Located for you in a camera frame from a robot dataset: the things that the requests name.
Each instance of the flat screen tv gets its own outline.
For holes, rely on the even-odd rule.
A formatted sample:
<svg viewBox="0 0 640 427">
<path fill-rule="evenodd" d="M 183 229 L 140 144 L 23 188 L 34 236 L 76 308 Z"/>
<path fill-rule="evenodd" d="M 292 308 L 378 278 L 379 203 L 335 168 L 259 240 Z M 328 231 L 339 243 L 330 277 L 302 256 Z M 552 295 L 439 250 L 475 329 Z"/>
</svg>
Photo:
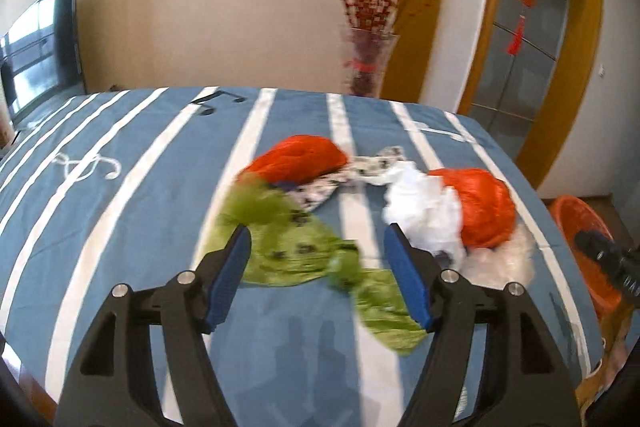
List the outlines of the flat screen tv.
<svg viewBox="0 0 640 427">
<path fill-rule="evenodd" d="M 76 0 L 37 0 L 0 38 L 2 89 L 16 131 L 85 94 Z"/>
</svg>

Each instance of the blue gripper pad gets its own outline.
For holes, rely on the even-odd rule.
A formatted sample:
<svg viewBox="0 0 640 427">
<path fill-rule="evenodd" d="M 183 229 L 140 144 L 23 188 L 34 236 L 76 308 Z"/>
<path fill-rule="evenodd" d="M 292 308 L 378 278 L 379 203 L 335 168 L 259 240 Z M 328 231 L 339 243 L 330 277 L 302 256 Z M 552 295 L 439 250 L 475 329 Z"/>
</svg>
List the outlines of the blue gripper pad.
<svg viewBox="0 0 640 427">
<path fill-rule="evenodd" d="M 425 330 L 428 329 L 433 321 L 428 307 L 429 290 L 422 284 L 404 244 L 391 226 L 385 230 L 385 254 L 409 315 Z"/>
<path fill-rule="evenodd" d="M 229 239 L 225 250 L 230 249 L 225 264 L 209 291 L 207 323 L 211 329 L 226 320 L 231 302 L 242 280 L 244 268 L 251 255 L 251 234 L 246 227 L 239 227 Z"/>
</svg>

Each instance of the red tassel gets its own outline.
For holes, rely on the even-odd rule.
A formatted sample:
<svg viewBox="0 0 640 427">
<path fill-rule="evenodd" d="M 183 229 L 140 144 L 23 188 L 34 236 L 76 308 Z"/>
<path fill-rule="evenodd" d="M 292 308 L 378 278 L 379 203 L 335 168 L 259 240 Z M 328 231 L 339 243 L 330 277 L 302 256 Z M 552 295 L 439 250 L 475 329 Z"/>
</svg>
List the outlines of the red tassel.
<svg viewBox="0 0 640 427">
<path fill-rule="evenodd" d="M 516 28 L 516 34 L 513 36 L 513 41 L 507 48 L 507 53 L 510 55 L 517 55 L 522 45 L 522 35 L 524 34 L 524 15 L 520 16 L 518 27 Z"/>
</svg>

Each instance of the green plastic bag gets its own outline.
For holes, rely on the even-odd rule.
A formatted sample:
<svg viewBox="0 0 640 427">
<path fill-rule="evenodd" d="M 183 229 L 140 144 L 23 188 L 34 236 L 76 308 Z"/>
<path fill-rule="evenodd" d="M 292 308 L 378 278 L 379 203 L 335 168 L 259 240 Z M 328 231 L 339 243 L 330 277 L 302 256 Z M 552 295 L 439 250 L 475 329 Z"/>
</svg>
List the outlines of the green plastic bag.
<svg viewBox="0 0 640 427">
<path fill-rule="evenodd" d="M 327 276 L 332 286 L 350 291 L 363 324 L 385 346 L 408 354 L 425 337 L 390 270 L 361 269 L 354 241 L 337 237 L 256 176 L 245 176 L 229 189 L 202 256 L 224 248 L 240 223 L 252 238 L 243 282 L 293 286 Z"/>
</svg>

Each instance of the bed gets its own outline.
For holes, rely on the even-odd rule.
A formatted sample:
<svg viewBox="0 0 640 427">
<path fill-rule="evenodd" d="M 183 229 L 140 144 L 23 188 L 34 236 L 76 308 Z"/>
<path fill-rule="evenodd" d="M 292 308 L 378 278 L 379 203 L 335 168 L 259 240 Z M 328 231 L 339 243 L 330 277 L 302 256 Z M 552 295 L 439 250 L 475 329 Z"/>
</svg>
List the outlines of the bed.
<svg viewBox="0 0 640 427">
<path fill-rule="evenodd" d="M 192 103 L 217 89 L 234 95 Z M 463 139 L 424 132 L 425 124 Z M 350 155 L 399 145 L 420 169 L 477 167 L 505 180 L 537 244 L 529 292 L 574 383 L 593 370 L 602 342 L 572 254 L 526 179 L 475 121 L 336 94 L 141 89 L 68 100 L 0 164 L 0 331 L 54 399 L 112 286 L 163 285 L 191 267 L 235 175 L 294 134 L 329 137 Z M 381 267 L 384 190 L 341 189 L 315 211 Z M 401 357 L 354 313 L 349 297 L 323 279 L 241 286 L 209 346 L 238 423 L 395 425 L 430 337 Z M 475 403 L 484 333 L 476 327 L 461 416 Z M 163 409 L 179 419 L 159 328 L 152 344 Z"/>
</svg>

